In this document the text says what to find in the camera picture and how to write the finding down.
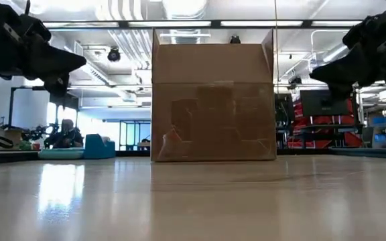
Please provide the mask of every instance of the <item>ceiling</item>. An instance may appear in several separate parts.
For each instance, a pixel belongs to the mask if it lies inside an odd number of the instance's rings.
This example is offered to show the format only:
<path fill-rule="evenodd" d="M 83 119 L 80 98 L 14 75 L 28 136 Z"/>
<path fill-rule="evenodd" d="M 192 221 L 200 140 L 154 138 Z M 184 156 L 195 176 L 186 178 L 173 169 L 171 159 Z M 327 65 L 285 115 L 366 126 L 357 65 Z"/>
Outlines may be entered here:
<path fill-rule="evenodd" d="M 25 7 L 25 0 L 0 0 L 0 2 L 15 5 L 19 11 Z M 201 14 L 195 17 L 201 19 L 258 20 L 275 19 L 276 17 L 278 19 L 364 19 L 368 15 L 375 15 L 386 10 L 386 0 L 31 0 L 31 2 L 33 6 L 31 12 L 43 21 L 108 20 L 108 17 L 102 17 L 100 14 L 100 7 L 104 8 L 105 4 L 111 4 L 110 7 L 107 5 L 107 8 L 110 9 L 114 20 L 125 20 L 128 17 L 139 20 L 175 19 L 175 15 L 169 15 L 169 11 L 166 11 L 165 7 L 168 7 L 168 4 L 174 5 L 173 9 L 178 9 L 178 11 L 183 9 L 187 11 L 195 4 L 197 5 L 197 2 L 206 2 L 206 7 Z M 130 13 L 127 15 L 125 15 L 125 4 L 130 4 Z M 159 30 L 157 33 L 161 44 L 172 44 L 172 39 L 164 37 L 164 35 L 174 33 L 174 31 L 176 30 Z M 263 29 L 207 29 L 197 30 L 195 33 L 206 35 L 206 37 L 198 38 L 200 44 L 225 44 L 228 43 L 232 35 L 238 35 L 243 44 L 259 44 L 267 32 Z M 120 49 L 121 60 L 118 62 L 108 61 L 107 55 L 110 47 L 119 45 L 117 38 L 114 38 L 114 33 L 106 30 L 94 30 L 59 31 L 55 34 L 63 37 L 68 43 L 67 45 L 73 45 L 74 42 L 79 43 L 82 46 L 82 53 L 88 61 L 106 75 L 112 84 L 140 85 L 150 83 L 148 80 L 150 74 L 147 77 L 136 74 L 135 69 L 138 69 L 138 64 L 132 60 L 132 55 L 128 51 Z M 149 37 L 151 36 L 151 32 L 148 30 L 123 31 L 123 34 L 132 37 L 131 39 L 145 37 L 150 40 Z M 275 35 L 277 37 L 275 54 L 278 54 L 278 61 L 275 61 L 277 63 L 275 73 L 277 72 L 279 75 L 275 75 L 275 81 L 280 78 L 283 82 L 287 82 L 288 78 L 291 77 L 288 70 L 291 70 L 296 64 L 304 62 L 304 59 L 312 52 L 325 53 L 337 48 L 341 44 L 344 34 L 343 31 L 279 29 Z M 139 58 L 143 60 L 143 68 L 144 63 L 150 61 L 150 56 L 147 56 L 147 44 L 137 46 L 138 42 L 129 42 L 129 45 L 131 49 L 138 47 L 137 52 Z M 90 74 L 80 70 L 72 74 L 71 82 L 74 85 L 99 84 L 99 81 L 91 78 Z M 368 93 L 379 91 L 381 90 L 378 88 L 367 90 Z M 80 93 L 78 90 L 72 92 L 75 95 Z M 87 90 L 83 92 L 83 96 L 104 98 L 117 95 L 111 90 L 107 90 L 107 92 L 108 94 L 105 95 L 102 90 Z"/>

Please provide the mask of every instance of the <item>person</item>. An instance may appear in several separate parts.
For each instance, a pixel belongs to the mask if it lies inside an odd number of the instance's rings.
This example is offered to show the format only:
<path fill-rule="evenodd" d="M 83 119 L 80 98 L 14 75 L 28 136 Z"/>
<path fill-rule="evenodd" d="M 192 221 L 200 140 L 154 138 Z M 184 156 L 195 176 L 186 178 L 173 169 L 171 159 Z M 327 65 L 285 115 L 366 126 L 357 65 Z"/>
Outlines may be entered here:
<path fill-rule="evenodd" d="M 72 120 L 62 120 L 62 131 L 50 135 L 45 141 L 45 146 L 53 145 L 54 149 L 82 147 L 83 137 L 77 128 L 74 128 Z"/>

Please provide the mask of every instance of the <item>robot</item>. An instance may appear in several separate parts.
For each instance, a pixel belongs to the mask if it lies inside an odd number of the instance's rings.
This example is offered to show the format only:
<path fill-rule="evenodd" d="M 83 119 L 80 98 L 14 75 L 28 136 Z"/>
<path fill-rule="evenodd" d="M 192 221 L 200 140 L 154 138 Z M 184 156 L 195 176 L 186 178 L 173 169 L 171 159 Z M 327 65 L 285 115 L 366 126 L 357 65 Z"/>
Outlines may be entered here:
<path fill-rule="evenodd" d="M 39 78 L 51 94 L 64 96 L 69 73 L 85 65 L 86 59 L 50 46 L 52 34 L 41 20 L 28 15 L 29 9 L 29 0 L 21 15 L 0 4 L 0 77 Z"/>
<path fill-rule="evenodd" d="M 342 41 L 350 52 L 310 74 L 328 85 L 333 99 L 348 98 L 355 83 L 360 88 L 378 80 L 386 83 L 386 11 L 352 27 Z"/>

